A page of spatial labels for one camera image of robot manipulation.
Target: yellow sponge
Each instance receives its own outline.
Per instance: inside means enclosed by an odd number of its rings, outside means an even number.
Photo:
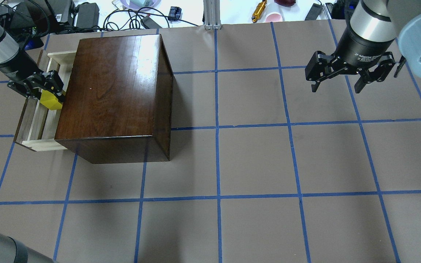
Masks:
[[[63,104],[48,90],[42,90],[42,96],[40,97],[40,103],[47,107],[49,110],[60,110]]]

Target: brown wooden cabinet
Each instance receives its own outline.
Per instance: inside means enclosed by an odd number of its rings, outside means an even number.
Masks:
[[[169,160],[172,86],[160,35],[82,39],[55,141],[90,163]]]

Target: open drawer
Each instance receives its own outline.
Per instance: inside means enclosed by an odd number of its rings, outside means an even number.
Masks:
[[[46,72],[57,70],[67,90],[76,52],[40,52],[38,67]],[[14,142],[32,151],[65,150],[55,141],[55,133],[62,110],[49,110],[39,100],[27,98],[20,115]]]

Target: grid floor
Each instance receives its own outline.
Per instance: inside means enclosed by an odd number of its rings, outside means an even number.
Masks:
[[[15,145],[24,100],[0,74],[0,232],[61,263],[421,262],[421,80],[407,66],[361,94],[341,76],[311,93],[303,65],[344,28],[48,36],[58,52],[160,33],[177,79],[172,159],[92,165]]]

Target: red object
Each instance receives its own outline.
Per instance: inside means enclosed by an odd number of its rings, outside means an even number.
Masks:
[[[291,7],[297,3],[297,0],[274,0],[274,2],[284,7]]]

